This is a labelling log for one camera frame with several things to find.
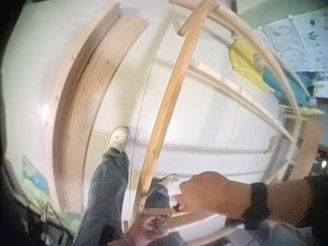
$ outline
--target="wire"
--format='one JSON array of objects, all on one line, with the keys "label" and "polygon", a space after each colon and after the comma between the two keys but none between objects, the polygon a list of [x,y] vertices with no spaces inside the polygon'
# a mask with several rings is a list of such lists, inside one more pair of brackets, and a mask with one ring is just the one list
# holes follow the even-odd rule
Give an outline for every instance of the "wire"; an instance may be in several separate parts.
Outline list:
[{"label": "wire", "polygon": [[[73,238],[73,236],[69,233],[68,230],[65,230],[65,227],[64,227],[61,219],[59,218],[59,216],[57,215],[56,211],[54,210],[54,208],[51,206],[51,204],[49,202],[46,203],[46,208],[45,208],[45,220],[46,220],[46,223],[48,221],[48,208],[49,207],[51,208],[51,210],[52,210],[53,214],[55,215],[57,221],[59,222],[61,228],[65,231],[65,233],[68,235],[69,239],[72,241],[72,244],[74,245],[74,242],[73,242],[74,238]],[[44,242],[45,243],[46,243],[46,240],[47,240],[47,234],[48,234],[48,228],[47,228],[46,233],[45,233],[45,239],[44,239]],[[61,239],[61,241],[63,240],[63,233],[61,234],[60,239]]]}]

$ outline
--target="shoe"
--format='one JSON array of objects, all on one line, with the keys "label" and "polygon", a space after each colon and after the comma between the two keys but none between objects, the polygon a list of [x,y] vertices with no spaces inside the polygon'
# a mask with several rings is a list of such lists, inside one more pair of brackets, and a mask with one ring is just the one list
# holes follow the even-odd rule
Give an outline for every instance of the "shoe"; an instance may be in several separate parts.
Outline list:
[{"label": "shoe", "polygon": [[176,174],[171,174],[164,178],[153,178],[153,180],[164,186],[167,190],[174,188],[179,184],[179,177]]},{"label": "shoe", "polygon": [[116,127],[112,131],[111,140],[108,144],[109,148],[114,148],[122,153],[128,143],[130,131],[127,127]]}]

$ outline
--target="hand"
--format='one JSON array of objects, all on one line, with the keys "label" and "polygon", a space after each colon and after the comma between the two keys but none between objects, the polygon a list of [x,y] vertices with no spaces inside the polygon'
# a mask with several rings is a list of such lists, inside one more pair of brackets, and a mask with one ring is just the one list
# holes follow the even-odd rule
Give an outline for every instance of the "hand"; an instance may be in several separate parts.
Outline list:
[{"label": "hand", "polygon": [[184,211],[221,213],[238,219],[250,206],[250,185],[230,181],[216,172],[194,175],[182,182],[180,189],[181,195],[174,199]]},{"label": "hand", "polygon": [[126,240],[131,245],[144,246],[167,235],[167,217],[144,215],[132,224]]}]

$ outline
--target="jeans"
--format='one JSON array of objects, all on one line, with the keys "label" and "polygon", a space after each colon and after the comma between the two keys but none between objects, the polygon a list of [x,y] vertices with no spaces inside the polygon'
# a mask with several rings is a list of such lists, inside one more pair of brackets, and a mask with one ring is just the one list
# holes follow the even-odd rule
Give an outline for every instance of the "jeans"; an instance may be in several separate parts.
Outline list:
[{"label": "jeans", "polygon": [[[74,238],[74,245],[106,245],[122,237],[121,211],[128,184],[129,159],[125,153],[107,151],[92,176],[88,208]],[[152,182],[146,208],[169,208],[168,190]],[[171,233],[149,245],[185,245],[179,233]]]}]

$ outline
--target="blue object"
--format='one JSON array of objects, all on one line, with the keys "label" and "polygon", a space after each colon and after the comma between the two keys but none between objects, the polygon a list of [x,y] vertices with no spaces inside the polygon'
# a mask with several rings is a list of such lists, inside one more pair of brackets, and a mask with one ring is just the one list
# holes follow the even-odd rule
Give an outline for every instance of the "blue object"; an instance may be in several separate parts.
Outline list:
[{"label": "blue object", "polygon": [[[306,93],[303,91],[301,86],[295,81],[289,74],[285,73],[287,79],[290,82],[290,85],[292,87],[292,90],[295,94],[295,98],[297,102],[302,105],[303,107],[310,107],[310,104],[308,102],[308,97],[306,96]],[[303,75],[298,75],[298,77],[301,79],[301,81],[304,83],[305,87],[310,87],[312,85],[312,82],[309,78]],[[267,66],[263,66],[263,81],[273,88],[275,91],[273,92],[276,97],[279,99],[285,99],[287,100],[286,95],[283,92],[282,87],[278,83],[278,80],[276,77],[272,74],[271,70]]]}]

